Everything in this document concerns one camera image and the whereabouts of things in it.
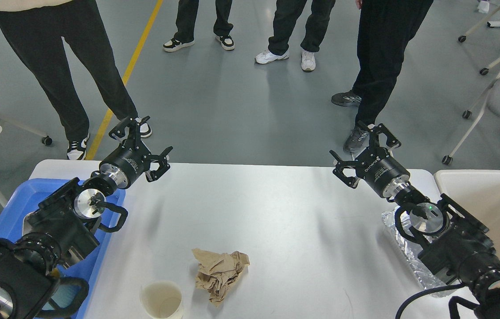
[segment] aluminum foil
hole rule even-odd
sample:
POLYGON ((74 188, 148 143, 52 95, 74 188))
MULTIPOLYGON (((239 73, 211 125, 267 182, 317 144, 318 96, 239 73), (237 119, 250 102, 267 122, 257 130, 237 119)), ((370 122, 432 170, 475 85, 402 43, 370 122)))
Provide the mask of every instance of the aluminum foil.
MULTIPOLYGON (((382 213, 382 222, 386 227, 387 230, 386 233, 390 234, 394 242, 398 245, 398 248, 400 248, 400 250, 404 254, 404 257, 406 257, 408 266, 410 266, 410 269, 414 272, 414 276, 416 277, 418 283, 420 283, 420 286, 423 289, 445 286, 445 283, 443 283, 443 281, 435 277, 427 269, 426 265, 424 265, 424 263, 422 263, 422 261, 418 259, 418 254, 422 251, 422 247, 409 240, 406 240, 396 230, 396 226, 394 223, 394 213, 396 212, 397 209, 398 207, 394 208, 394 210, 392 211, 382 213)), ((407 233, 409 233, 410 231, 408 230, 408 228, 411 225, 410 217, 408 216, 408 214, 402 214, 400 219, 402 221, 402 227, 406 230, 407 233)), ((436 298, 441 298, 451 295, 451 293, 453 292, 454 292, 453 290, 436 292, 432 293, 431 296, 436 298)))

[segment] crumpled paper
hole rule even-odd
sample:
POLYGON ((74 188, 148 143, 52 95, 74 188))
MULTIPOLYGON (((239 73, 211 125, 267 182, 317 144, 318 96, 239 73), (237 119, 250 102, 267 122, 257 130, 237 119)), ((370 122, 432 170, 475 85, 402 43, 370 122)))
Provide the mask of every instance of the crumpled paper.
POLYGON ((250 265, 248 255, 241 252, 217 254, 195 248, 193 255, 199 261, 195 287, 210 293, 209 301, 218 307, 244 268, 250 265))

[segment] sneaker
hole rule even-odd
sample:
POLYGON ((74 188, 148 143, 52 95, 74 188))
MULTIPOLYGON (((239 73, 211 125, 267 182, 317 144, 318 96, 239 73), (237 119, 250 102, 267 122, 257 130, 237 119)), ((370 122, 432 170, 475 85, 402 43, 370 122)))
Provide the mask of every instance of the sneaker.
POLYGON ((315 70, 315 53, 301 49, 301 70, 305 72, 315 70))
POLYGON ((175 52, 179 49, 183 49, 185 47, 190 47, 191 45, 195 44, 195 40, 187 43, 182 43, 181 41, 171 38, 171 40, 167 41, 163 45, 163 51, 165 52, 175 52))
POLYGON ((343 151, 349 152, 351 154, 358 153, 365 147, 368 146, 369 133, 355 125, 355 128, 351 130, 351 135, 349 135, 347 141, 343 145, 343 151))
POLYGON ((226 51, 234 50, 234 40, 230 35, 227 36, 215 36, 216 41, 220 42, 220 46, 226 51))
POLYGON ((331 102, 340 106, 358 106, 362 97, 356 95, 353 90, 345 93, 337 93, 331 97, 331 102))
POLYGON ((69 148, 67 149, 67 159, 72 161, 81 161, 84 160, 86 156, 86 142, 88 142, 88 138, 90 137, 90 133, 86 134, 86 137, 83 140, 76 140, 69 142, 69 148))
MULTIPOLYGON (((142 121, 142 119, 140 119, 139 117, 136 117, 135 120, 138 121, 138 123, 142 121)), ((149 124, 147 124, 147 122, 140 125, 140 137, 142 139, 151 136, 151 133, 151 127, 149 127, 149 124)))
POLYGON ((259 53, 254 58, 254 61, 256 61, 256 63, 258 64, 268 64, 276 60, 285 60, 287 58, 289 58, 289 51, 286 51, 284 54, 277 56, 274 53, 270 52, 270 50, 265 50, 264 52, 259 53))

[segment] white cup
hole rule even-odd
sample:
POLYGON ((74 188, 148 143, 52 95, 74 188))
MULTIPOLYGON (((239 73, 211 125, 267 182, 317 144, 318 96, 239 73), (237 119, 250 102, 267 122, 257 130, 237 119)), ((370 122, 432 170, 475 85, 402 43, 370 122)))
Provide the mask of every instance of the white cup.
POLYGON ((140 300, 145 312, 153 319, 181 319, 183 317, 181 289, 173 281, 157 281, 143 286, 140 300))

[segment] black trousers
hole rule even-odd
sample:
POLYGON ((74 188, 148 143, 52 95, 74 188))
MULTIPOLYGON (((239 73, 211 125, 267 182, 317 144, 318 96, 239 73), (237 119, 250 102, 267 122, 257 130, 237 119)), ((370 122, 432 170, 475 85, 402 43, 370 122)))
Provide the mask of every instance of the black trousers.
MULTIPOLYGON (((307 0, 277 0, 276 14, 274 14, 274 36, 270 37, 268 50, 280 56, 284 54, 289 45, 287 44, 295 23, 307 0)), ((335 6, 335 0, 312 0, 311 15, 305 24, 305 38, 301 47, 309 52, 319 52, 319 45, 325 38, 331 9, 335 6)))
POLYGON ((353 92, 362 97, 355 123, 374 124, 402 70, 404 51, 433 0, 363 0, 358 28, 360 62, 353 92))
MULTIPOLYGON (((216 0, 216 22, 213 32, 218 36, 227 36, 232 30, 232 24, 228 23, 232 0, 216 0)), ((195 40, 195 20, 199 10, 199 0, 179 0, 177 8, 177 32, 173 36, 175 39, 187 43, 195 40)))
POLYGON ((138 116, 116 68, 94 0, 0 12, 0 29, 45 91, 59 114, 68 140, 84 139, 89 123, 74 89, 62 37, 90 72, 114 115, 118 119, 138 116))

